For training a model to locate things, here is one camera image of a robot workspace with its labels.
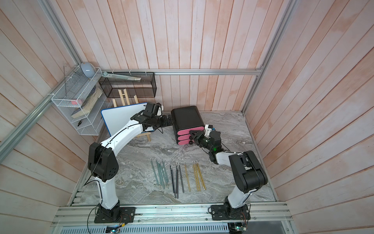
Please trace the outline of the black drawer cabinet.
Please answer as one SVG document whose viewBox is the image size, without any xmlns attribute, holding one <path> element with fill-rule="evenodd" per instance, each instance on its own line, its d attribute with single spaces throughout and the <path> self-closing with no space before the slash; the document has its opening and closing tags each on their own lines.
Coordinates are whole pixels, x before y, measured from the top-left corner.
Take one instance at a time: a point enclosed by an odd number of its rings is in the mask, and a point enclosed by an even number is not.
<svg viewBox="0 0 374 234">
<path fill-rule="evenodd" d="M 188 106 L 188 107 L 181 107 L 176 108 L 171 111 L 172 122 L 173 122 L 173 131 L 176 139 L 176 143 L 178 143 L 178 135 L 177 132 L 179 130 L 194 128 L 203 126 L 205 124 L 202 120 L 200 112 L 197 106 Z"/>
</svg>

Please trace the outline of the yellow pencil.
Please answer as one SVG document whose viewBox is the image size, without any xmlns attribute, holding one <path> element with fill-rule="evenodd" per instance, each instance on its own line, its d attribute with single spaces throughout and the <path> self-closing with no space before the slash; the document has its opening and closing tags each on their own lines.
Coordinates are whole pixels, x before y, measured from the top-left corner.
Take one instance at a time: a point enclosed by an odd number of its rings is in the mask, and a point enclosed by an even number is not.
<svg viewBox="0 0 374 234">
<path fill-rule="evenodd" d="M 192 162 L 192 166 L 193 166 L 193 173 L 194 173 L 194 178 L 195 178 L 196 190 L 199 192 L 200 191 L 200 182 L 199 182 L 195 162 Z"/>
<path fill-rule="evenodd" d="M 201 190 L 205 189 L 205 186 L 204 186 L 202 173 L 201 173 L 201 170 L 200 170 L 200 167 L 199 167 L 199 163 L 197 161 L 195 162 L 195 168 L 196 168 L 196 173 L 197 173 L 199 191 L 201 191 Z"/>
<path fill-rule="evenodd" d="M 191 192 L 191 185 L 190 185 L 190 181 L 189 181 L 189 175 L 188 175 L 187 164 L 186 163 L 184 164 L 184 168 L 185 168 L 185 175 L 186 175 L 186 179 L 187 179 L 187 183 L 188 183 L 188 189 L 189 189 L 189 192 Z"/>
<path fill-rule="evenodd" d="M 200 176 L 200 179 L 201 179 L 201 183 L 202 183 L 203 189 L 206 190 L 206 185 L 205 185 L 205 181 L 204 181 L 201 169 L 200 169 L 200 165 L 199 165 L 198 162 L 196 164 L 197 164 L 197 170 L 198 170 L 198 173 L 199 173 L 199 176 Z"/>
<path fill-rule="evenodd" d="M 199 173 L 198 173 L 196 162 L 193 163 L 193 168 L 194 168 L 194 174 L 195 174 L 196 189 L 198 192 L 200 192 L 201 187 L 200 187 Z"/>
</svg>

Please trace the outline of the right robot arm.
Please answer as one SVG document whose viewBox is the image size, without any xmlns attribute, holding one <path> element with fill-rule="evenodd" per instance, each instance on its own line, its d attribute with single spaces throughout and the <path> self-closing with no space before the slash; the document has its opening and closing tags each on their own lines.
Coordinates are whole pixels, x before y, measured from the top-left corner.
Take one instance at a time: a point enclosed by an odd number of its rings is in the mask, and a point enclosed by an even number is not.
<svg viewBox="0 0 374 234">
<path fill-rule="evenodd" d="M 248 197 L 268 183 L 265 170 L 253 151 L 232 152 L 222 147 L 221 133 L 212 131 L 190 131 L 191 140 L 200 148 L 208 150 L 210 160 L 217 165 L 230 166 L 235 187 L 226 197 L 225 206 L 230 209 L 244 207 Z"/>
</svg>

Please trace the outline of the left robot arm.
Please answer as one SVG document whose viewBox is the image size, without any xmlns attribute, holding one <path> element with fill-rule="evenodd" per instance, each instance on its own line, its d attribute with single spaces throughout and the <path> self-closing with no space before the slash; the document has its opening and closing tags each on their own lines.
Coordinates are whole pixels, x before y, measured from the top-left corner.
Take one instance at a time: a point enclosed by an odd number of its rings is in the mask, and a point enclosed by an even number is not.
<svg viewBox="0 0 374 234">
<path fill-rule="evenodd" d="M 88 168 L 94 177 L 100 194 L 99 205 L 106 209 L 113 209 L 118 203 L 115 179 L 119 164 L 118 153 L 136 136 L 143 132 L 161 130 L 173 124 L 171 115 L 145 116 L 141 111 L 130 118 L 128 123 L 117 133 L 101 143 L 93 143 L 89 149 Z"/>
</svg>

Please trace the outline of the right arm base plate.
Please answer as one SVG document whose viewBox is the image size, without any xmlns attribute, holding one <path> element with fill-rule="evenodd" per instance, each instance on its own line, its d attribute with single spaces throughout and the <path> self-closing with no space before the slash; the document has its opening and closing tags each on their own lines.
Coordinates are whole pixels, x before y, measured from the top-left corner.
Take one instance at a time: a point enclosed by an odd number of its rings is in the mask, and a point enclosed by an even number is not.
<svg viewBox="0 0 374 234">
<path fill-rule="evenodd" d="M 211 205 L 208 209 L 213 220 L 250 220 L 249 207 L 231 208 L 228 203 L 223 205 Z"/>
</svg>

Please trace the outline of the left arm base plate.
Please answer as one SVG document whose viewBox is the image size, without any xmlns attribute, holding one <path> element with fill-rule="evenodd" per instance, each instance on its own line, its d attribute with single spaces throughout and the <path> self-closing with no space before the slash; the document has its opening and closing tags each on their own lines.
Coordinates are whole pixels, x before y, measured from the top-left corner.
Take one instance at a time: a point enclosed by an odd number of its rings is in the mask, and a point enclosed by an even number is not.
<svg viewBox="0 0 374 234">
<path fill-rule="evenodd" d="M 94 223 L 132 223 L 135 207 L 114 207 L 112 210 L 99 207 Z"/>
</svg>

